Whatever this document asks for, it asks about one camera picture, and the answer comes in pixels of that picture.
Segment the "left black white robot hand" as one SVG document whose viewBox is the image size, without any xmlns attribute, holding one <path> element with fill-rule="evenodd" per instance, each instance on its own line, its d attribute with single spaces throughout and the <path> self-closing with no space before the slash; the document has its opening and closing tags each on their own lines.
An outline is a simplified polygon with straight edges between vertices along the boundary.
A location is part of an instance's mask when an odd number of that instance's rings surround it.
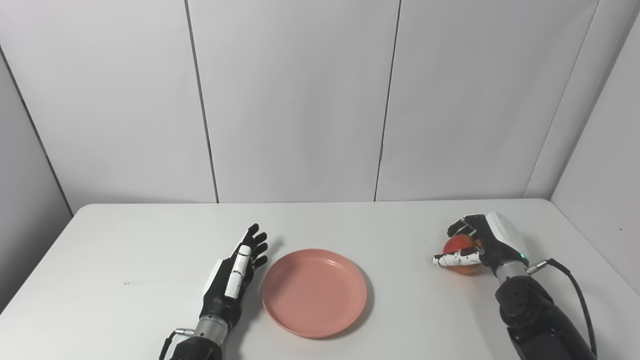
<svg viewBox="0 0 640 360">
<path fill-rule="evenodd" d="M 242 301 L 256 271 L 267 264 L 265 255 L 268 235 L 260 231 L 258 223 L 247 231 L 230 257 L 223 259 L 214 271 L 210 285 L 203 296 L 200 318 L 218 318 L 229 330 L 242 316 Z"/>
</svg>

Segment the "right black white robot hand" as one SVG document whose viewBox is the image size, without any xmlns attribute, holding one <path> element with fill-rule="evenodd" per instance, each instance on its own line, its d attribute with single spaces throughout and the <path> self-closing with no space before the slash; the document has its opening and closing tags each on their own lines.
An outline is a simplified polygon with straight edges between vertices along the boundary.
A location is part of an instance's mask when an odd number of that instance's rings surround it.
<svg viewBox="0 0 640 360">
<path fill-rule="evenodd" d="M 432 256 L 432 262 L 446 268 L 489 268 L 503 283 L 527 276 L 530 260 L 524 240 L 515 225 L 498 212 L 471 214 L 458 219 L 446 230 L 450 240 L 463 239 L 458 249 L 443 251 Z"/>
</svg>

